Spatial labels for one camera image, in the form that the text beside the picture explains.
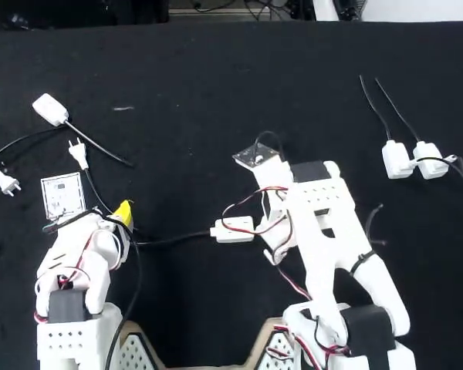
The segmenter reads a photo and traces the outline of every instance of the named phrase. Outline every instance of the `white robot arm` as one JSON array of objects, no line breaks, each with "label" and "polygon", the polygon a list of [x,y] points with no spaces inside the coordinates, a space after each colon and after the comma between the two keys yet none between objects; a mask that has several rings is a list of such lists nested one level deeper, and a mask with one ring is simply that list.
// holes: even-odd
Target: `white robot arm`
[{"label": "white robot arm", "polygon": [[[318,370],[327,365],[331,370],[366,370],[382,362],[377,369],[415,369],[413,352],[394,340],[410,330],[407,310],[384,262],[367,240],[338,166],[334,162],[290,166],[261,143],[234,158],[254,173],[261,189],[288,189],[281,194],[267,192],[270,210],[257,230],[267,230],[283,219],[261,234],[269,246],[265,255],[274,265],[289,248],[299,247],[312,300],[290,306],[283,319],[291,336],[312,352],[313,365]],[[325,235],[326,229],[332,235]],[[349,271],[370,294],[373,305],[349,308],[338,304],[333,295],[336,268]],[[305,310],[311,318],[306,318]],[[367,338],[379,339],[374,344]],[[327,348],[336,350],[328,351],[332,353],[326,357]],[[341,351],[348,348],[349,354]]]},{"label": "white robot arm", "polygon": [[[58,229],[58,237],[35,283],[37,355],[42,370],[102,370],[106,366],[122,320],[120,309],[105,302],[110,271],[125,262],[130,246],[125,230],[110,220],[130,229],[129,203],[123,202],[108,219],[86,212],[50,225]],[[111,369],[120,362],[118,350],[116,345]]]}]

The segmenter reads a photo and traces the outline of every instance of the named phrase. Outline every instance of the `black fabric surface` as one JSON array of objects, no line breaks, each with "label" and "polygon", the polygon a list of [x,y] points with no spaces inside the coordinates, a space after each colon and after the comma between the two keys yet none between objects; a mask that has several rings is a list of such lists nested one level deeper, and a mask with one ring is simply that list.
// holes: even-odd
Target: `black fabric surface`
[{"label": "black fabric surface", "polygon": [[[137,162],[130,170],[89,153],[106,201],[115,207],[134,200],[136,222],[162,238],[205,230],[224,207],[251,193],[252,174],[231,155],[260,131],[275,130],[290,163],[334,160],[354,198],[384,203],[373,237],[388,241],[376,249],[411,316],[411,333],[401,340],[419,369],[463,368],[463,183],[455,173],[432,181],[418,172],[387,179],[384,129],[367,106],[359,73],[380,78],[425,140],[444,155],[463,156],[463,24],[0,34],[0,147],[47,128],[31,103],[53,94],[79,128]],[[394,136],[412,150],[407,129],[377,101]],[[113,111],[120,106],[134,109]],[[0,158],[23,189],[14,198],[0,194],[0,369],[38,367],[33,284],[54,241],[41,233],[39,180],[78,170],[68,139],[75,135],[57,133]],[[362,220],[370,212],[365,203]],[[241,212],[251,210],[258,213],[258,201]],[[236,245],[200,239],[144,253],[143,294],[132,319],[167,365],[243,362],[263,321],[300,300],[262,256],[263,246],[259,239]],[[299,282],[301,266],[292,251],[285,269]],[[131,256],[110,290],[122,309],[135,277]],[[367,302],[345,277],[336,277],[337,297]]]}]

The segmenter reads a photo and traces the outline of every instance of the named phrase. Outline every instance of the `black rubber band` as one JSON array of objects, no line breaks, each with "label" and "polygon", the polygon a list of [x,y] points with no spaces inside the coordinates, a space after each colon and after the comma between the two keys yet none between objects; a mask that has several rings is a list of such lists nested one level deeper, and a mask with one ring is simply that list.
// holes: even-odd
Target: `black rubber band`
[{"label": "black rubber band", "polygon": [[364,262],[367,262],[367,260],[369,258],[371,258],[372,256],[374,256],[376,253],[376,251],[373,249],[371,250],[370,252],[368,253],[365,253],[365,254],[361,254],[360,256],[358,256],[358,261],[355,262],[355,264],[353,265],[352,269],[350,270],[350,275],[354,276],[355,275],[355,271],[357,271],[357,268],[360,267],[360,265]]}]

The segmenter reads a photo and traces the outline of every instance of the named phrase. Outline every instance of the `white plug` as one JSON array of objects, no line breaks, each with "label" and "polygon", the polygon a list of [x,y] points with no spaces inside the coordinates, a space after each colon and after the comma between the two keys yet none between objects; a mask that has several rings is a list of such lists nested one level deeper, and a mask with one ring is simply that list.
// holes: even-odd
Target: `white plug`
[{"label": "white plug", "polygon": [[[254,220],[250,216],[229,217],[223,219],[229,227],[254,231]],[[215,226],[209,229],[211,236],[216,238],[218,243],[239,243],[242,241],[253,241],[254,234],[242,233],[240,231],[229,230],[223,226],[221,218],[215,221]]]},{"label": "white plug", "polygon": [[417,166],[417,163],[410,161],[407,148],[405,148],[403,143],[388,140],[383,147],[382,153],[387,177],[390,179],[409,177]]},{"label": "white plug", "polygon": [[57,102],[51,95],[41,95],[33,104],[32,108],[50,124],[60,126],[69,119],[69,112],[65,106]]},{"label": "white plug", "polygon": [[[414,157],[415,160],[419,160],[425,157],[442,158],[442,155],[434,143],[419,141],[414,149]],[[456,159],[456,156],[446,158],[449,162],[454,162]],[[424,179],[430,180],[443,177],[448,172],[449,165],[437,160],[421,160],[418,162],[418,169]]]},{"label": "white plug", "polygon": [[2,171],[0,171],[0,189],[2,190],[3,194],[8,194],[13,197],[13,191],[21,190],[21,187],[19,186],[19,181],[17,179],[7,176]]},{"label": "white plug", "polygon": [[81,143],[79,138],[77,138],[76,145],[72,145],[72,142],[69,140],[69,153],[79,163],[81,170],[90,168],[86,160],[86,144]]}]

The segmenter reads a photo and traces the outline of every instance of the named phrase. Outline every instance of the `yellow component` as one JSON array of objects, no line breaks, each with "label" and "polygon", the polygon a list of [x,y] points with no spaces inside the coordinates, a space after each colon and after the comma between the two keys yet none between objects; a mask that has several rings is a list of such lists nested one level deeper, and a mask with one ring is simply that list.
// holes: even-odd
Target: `yellow component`
[{"label": "yellow component", "polygon": [[120,220],[129,227],[132,224],[132,210],[130,209],[129,200],[124,200],[114,213],[115,216],[120,217]]}]

